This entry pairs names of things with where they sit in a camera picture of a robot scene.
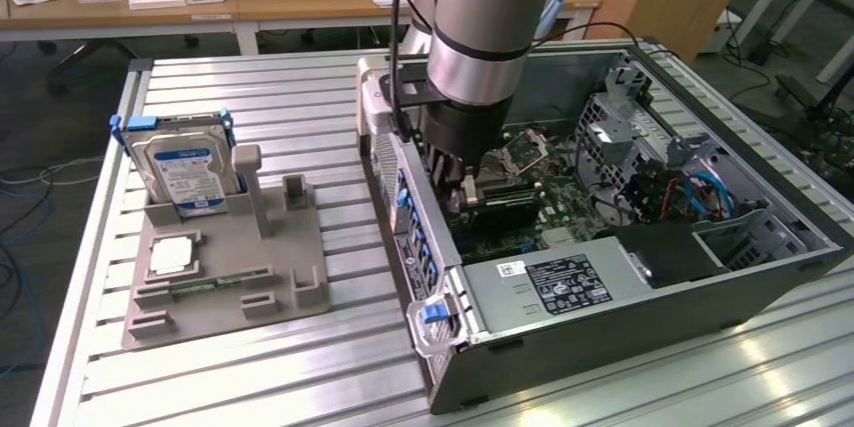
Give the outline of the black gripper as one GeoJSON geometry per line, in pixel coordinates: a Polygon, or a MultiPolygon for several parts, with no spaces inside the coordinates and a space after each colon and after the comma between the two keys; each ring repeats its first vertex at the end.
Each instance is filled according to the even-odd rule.
{"type": "Polygon", "coordinates": [[[428,145],[435,183],[460,183],[478,175],[482,157],[495,147],[512,98],[486,106],[446,101],[422,110],[420,132],[428,145]]]}

